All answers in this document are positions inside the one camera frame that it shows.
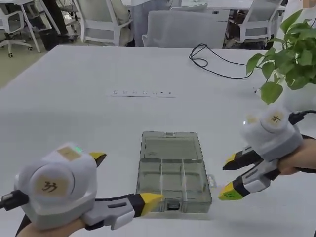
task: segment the yellow gripper finger tip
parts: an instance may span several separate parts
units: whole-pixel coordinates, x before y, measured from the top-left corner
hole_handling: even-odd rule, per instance
[[[231,201],[240,200],[243,196],[234,189],[233,183],[230,182],[221,190],[218,198],[222,201]]]

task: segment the black power cord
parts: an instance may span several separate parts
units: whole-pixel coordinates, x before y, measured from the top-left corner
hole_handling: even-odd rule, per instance
[[[14,190],[9,194],[2,196],[0,201],[0,209],[4,208],[10,211],[17,207],[23,206],[29,202],[29,196],[20,190]]]
[[[316,114],[316,110],[306,110],[301,112],[291,113],[288,120],[292,125],[297,124],[298,122],[302,121],[307,114]]]
[[[248,77],[250,77],[253,73],[253,71],[247,75],[247,76],[244,76],[244,77],[231,77],[231,76],[227,76],[227,75],[222,75],[222,74],[219,74],[217,72],[214,72],[212,70],[209,70],[208,68],[206,68],[208,66],[208,61],[204,58],[197,58],[195,57],[198,53],[200,53],[202,50],[204,49],[208,49],[209,51],[211,51],[213,54],[215,54],[217,57],[219,57],[220,59],[228,62],[228,63],[231,63],[231,64],[236,64],[236,65],[241,65],[241,66],[246,66],[246,64],[244,63],[236,63],[236,62],[232,62],[232,61],[229,61],[225,58],[223,58],[222,56],[218,55],[217,53],[215,53],[212,49],[210,49],[206,44],[204,43],[200,43],[197,47],[195,47],[194,49],[192,49],[190,55],[189,55],[189,59],[195,64],[197,65],[199,68],[202,68],[210,73],[213,73],[215,75],[218,75],[220,77],[224,77],[224,78],[229,78],[229,79],[247,79]],[[198,61],[202,61],[204,62],[205,64],[204,65],[201,65],[198,63]]]

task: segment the plastic storage box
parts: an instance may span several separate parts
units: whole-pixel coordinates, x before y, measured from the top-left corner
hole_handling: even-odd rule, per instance
[[[156,212],[207,213],[212,197],[198,135],[144,132],[136,192],[162,194]]]

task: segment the person's leg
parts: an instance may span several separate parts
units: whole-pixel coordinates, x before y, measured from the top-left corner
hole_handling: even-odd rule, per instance
[[[60,30],[61,35],[67,35],[68,31],[64,21],[63,14],[59,9],[57,2],[55,0],[43,0],[45,6],[47,7],[49,13],[54,19],[58,29]]]

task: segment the table surface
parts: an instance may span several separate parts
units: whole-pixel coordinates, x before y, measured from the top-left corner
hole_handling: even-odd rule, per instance
[[[122,0],[125,6],[131,6],[132,0]],[[208,3],[208,9],[222,9],[222,10],[249,10],[253,0],[200,0],[194,2],[193,0],[182,0],[182,6],[193,6],[202,3]],[[284,11],[285,7],[280,6],[279,10]]]
[[[215,50],[246,63],[253,50]],[[226,79],[196,67],[190,49],[58,46],[0,90],[0,190],[9,193],[23,166],[59,145],[74,141],[86,151],[108,154],[98,168],[98,197],[135,192],[143,131],[197,132],[207,173],[221,186],[239,171],[222,165],[245,143],[239,131],[246,114],[265,108],[253,88],[265,80],[260,71],[247,80]],[[200,55],[208,68],[242,77],[245,67]],[[112,90],[172,91],[177,98],[107,97]],[[300,128],[316,136],[313,119]],[[312,237],[316,227],[315,176],[277,178],[265,191],[241,201],[219,201],[207,215],[179,219],[139,218],[111,232],[108,227],[75,237]],[[0,211],[3,236],[13,236],[21,209]]]

